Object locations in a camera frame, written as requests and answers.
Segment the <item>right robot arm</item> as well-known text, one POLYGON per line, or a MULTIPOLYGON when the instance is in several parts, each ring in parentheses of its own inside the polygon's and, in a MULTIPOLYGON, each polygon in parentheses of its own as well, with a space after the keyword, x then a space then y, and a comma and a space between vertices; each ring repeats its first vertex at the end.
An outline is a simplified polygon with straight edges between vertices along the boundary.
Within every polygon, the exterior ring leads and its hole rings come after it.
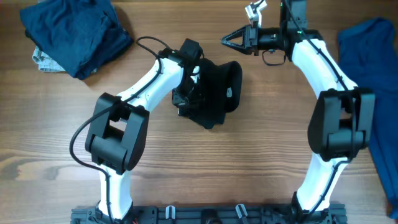
POLYGON ((278 27, 262 27, 265 1, 245 7, 249 24, 224 36, 221 43, 245 55, 284 52, 309 82, 317 102, 307 129, 312 158, 289 210, 289 223, 331 220, 330 196, 346 166, 369 145, 376 96, 359 87, 333 60, 318 30, 309 29, 306 1, 281 1, 278 27))

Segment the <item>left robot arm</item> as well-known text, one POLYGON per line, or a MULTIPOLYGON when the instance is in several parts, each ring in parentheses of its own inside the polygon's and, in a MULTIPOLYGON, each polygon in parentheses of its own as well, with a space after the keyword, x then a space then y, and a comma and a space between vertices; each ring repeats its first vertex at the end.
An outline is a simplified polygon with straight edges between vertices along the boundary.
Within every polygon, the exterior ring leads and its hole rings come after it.
POLYGON ((131 171, 146 145, 150 112, 171 91, 183 90, 194 81, 203 50, 186 39, 178 50, 169 47, 155 55, 153 67, 132 87, 118 95, 103 93, 96 101, 85 149, 92 168, 100 173, 101 199, 96 221, 128 223, 133 220, 130 194, 131 171))

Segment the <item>black polo shirt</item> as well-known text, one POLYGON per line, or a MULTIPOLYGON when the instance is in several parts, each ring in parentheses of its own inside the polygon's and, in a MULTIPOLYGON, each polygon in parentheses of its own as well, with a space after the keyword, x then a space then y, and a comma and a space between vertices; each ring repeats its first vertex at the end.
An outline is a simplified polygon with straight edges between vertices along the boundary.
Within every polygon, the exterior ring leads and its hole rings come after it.
POLYGON ((239 106, 243 71, 237 61, 216 65, 207 58, 199 60, 202 103, 184 116, 205 129, 223 124, 227 113, 239 106))

